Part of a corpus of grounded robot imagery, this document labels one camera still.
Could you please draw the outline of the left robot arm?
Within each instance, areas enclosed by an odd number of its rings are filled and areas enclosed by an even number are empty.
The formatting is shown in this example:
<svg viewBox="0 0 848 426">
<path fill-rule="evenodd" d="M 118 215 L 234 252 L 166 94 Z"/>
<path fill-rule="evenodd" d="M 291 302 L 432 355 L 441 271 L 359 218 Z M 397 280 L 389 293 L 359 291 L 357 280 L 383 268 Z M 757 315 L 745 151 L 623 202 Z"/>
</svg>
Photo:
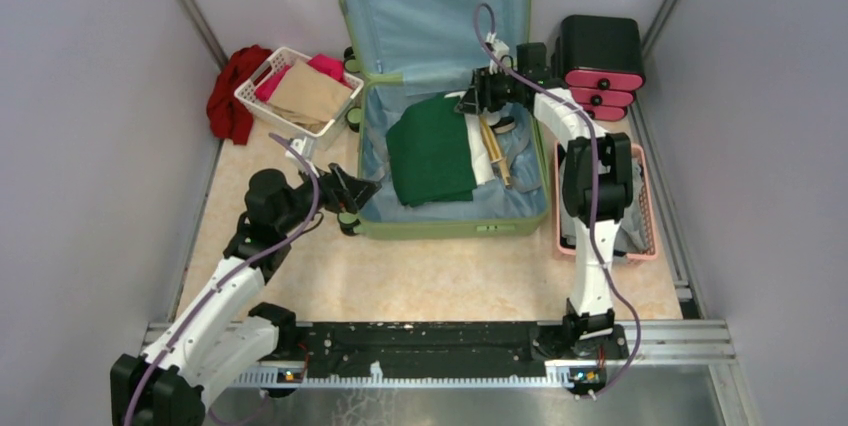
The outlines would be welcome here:
<svg viewBox="0 0 848 426">
<path fill-rule="evenodd" d="M 261 303 L 240 326 L 231 320 L 266 287 L 316 214 L 355 214 L 381 188 L 337 164 L 326 171 L 306 164 L 299 174 L 297 187 L 277 169 L 249 179 L 236 232 L 201 292 L 140 354 L 123 354 L 112 365 L 114 424 L 201 425 L 249 366 L 297 352 L 296 315 L 286 308 Z"/>
</svg>

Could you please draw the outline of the green hard-shell suitcase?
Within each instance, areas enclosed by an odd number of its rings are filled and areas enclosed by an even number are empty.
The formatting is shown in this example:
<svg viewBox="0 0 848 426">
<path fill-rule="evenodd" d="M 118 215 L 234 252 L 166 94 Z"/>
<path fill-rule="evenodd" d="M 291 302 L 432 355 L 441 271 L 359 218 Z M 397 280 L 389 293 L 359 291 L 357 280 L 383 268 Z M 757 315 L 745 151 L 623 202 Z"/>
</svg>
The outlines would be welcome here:
<svg viewBox="0 0 848 426">
<path fill-rule="evenodd" d="M 550 167 L 539 126 L 518 105 L 501 137 L 514 182 L 494 179 L 469 201 L 402 205 L 394 190 L 385 137 L 411 105 L 440 93 L 463 93 L 474 69 L 489 60 L 480 47 L 475 7 L 489 4 L 499 39 L 529 38 L 531 0 L 339 0 L 351 38 L 348 54 L 364 75 L 359 119 L 358 173 L 381 188 L 354 215 L 340 219 L 350 236 L 380 240 L 526 236 L 550 208 Z"/>
</svg>

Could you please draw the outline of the white garment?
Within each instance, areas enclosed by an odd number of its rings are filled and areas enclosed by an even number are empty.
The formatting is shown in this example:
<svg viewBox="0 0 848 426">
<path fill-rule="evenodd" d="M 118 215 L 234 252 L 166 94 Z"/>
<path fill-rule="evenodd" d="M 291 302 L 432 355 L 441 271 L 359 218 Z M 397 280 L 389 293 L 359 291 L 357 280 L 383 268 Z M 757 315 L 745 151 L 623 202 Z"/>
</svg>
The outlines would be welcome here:
<svg viewBox="0 0 848 426">
<path fill-rule="evenodd" d="M 477 115 L 464 114 L 471 166 L 477 186 L 482 186 L 495 178 L 491 160 L 486 149 L 481 123 Z"/>
</svg>

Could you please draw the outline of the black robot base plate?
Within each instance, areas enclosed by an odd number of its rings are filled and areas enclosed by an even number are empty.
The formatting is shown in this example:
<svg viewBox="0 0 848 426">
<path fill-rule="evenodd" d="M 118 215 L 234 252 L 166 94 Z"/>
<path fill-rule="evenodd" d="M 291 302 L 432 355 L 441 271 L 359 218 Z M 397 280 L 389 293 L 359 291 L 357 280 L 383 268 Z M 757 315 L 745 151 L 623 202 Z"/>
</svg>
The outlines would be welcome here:
<svg viewBox="0 0 848 426">
<path fill-rule="evenodd" d="M 591 367 L 629 354 L 620 326 L 570 343 L 560 323 L 524 321 L 314 322 L 293 344 L 310 356 L 308 378 L 332 380 L 535 380 L 550 361 Z"/>
</svg>

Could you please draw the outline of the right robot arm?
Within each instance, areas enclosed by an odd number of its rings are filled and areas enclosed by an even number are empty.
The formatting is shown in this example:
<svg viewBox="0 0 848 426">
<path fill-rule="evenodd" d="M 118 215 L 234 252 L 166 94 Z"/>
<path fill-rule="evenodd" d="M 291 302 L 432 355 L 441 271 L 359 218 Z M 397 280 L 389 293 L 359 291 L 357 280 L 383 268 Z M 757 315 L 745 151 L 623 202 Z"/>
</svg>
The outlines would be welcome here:
<svg viewBox="0 0 848 426">
<path fill-rule="evenodd" d="M 514 103 L 527 109 L 564 147 L 559 200 L 575 232 L 575 283 L 555 345 L 576 358 L 596 350 L 608 357 L 628 355 L 614 312 L 610 268 L 615 241 L 634 197 L 631 141 L 610 133 L 577 104 L 571 90 L 551 76 L 541 43 L 518 47 L 519 63 L 507 66 L 508 46 L 481 43 L 490 63 L 473 71 L 458 109 L 494 113 Z"/>
</svg>

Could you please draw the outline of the grey garment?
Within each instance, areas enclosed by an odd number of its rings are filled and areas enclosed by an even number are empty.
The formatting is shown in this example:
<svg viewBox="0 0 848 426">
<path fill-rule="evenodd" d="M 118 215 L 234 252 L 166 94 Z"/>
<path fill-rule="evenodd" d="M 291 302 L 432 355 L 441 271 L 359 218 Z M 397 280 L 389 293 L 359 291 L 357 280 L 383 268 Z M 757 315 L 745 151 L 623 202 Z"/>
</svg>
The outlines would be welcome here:
<svg viewBox="0 0 848 426">
<path fill-rule="evenodd" d="M 649 249 L 649 240 L 647 239 L 647 229 L 644 226 L 644 215 L 641 209 L 640 196 L 644 188 L 643 169 L 636 156 L 631 160 L 634 198 L 630 206 L 625 209 L 624 216 L 620 223 L 620 229 L 623 229 L 631 238 L 635 245 L 636 252 L 630 254 L 645 253 Z M 575 233 L 576 229 L 572 218 L 568 215 L 563 203 L 559 205 L 559 235 L 563 232 L 570 234 Z"/>
</svg>

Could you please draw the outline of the dark green garment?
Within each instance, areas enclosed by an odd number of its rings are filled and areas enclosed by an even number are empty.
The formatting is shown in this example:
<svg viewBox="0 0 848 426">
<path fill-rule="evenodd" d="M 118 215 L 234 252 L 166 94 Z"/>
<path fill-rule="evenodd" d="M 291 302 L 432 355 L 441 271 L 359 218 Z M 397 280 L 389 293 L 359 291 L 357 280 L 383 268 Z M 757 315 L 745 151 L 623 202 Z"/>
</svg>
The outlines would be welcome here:
<svg viewBox="0 0 848 426">
<path fill-rule="evenodd" d="M 406 108 L 389 128 L 391 181 L 401 205 L 470 202 L 477 182 L 465 117 L 456 97 L 437 95 Z"/>
</svg>

